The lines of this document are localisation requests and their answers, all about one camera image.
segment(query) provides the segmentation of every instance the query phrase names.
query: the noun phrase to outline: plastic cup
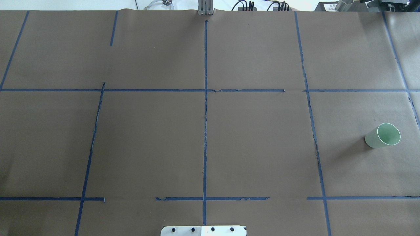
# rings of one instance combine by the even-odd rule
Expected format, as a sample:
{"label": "plastic cup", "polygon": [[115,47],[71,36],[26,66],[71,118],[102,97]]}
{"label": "plastic cup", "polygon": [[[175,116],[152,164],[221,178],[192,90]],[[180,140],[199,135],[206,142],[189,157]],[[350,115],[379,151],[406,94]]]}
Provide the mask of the plastic cup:
{"label": "plastic cup", "polygon": [[401,140],[397,127],[390,123],[382,123],[365,137],[367,145],[373,148],[394,146]]}

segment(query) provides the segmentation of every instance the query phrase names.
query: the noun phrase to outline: metal bracket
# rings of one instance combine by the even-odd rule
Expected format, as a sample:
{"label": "metal bracket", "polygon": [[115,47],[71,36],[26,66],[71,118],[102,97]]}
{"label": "metal bracket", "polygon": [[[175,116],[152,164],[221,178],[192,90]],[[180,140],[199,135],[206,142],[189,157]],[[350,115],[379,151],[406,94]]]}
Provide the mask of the metal bracket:
{"label": "metal bracket", "polygon": [[160,236],[247,236],[246,226],[166,226]]}
{"label": "metal bracket", "polygon": [[198,0],[199,15],[213,15],[213,0]]}

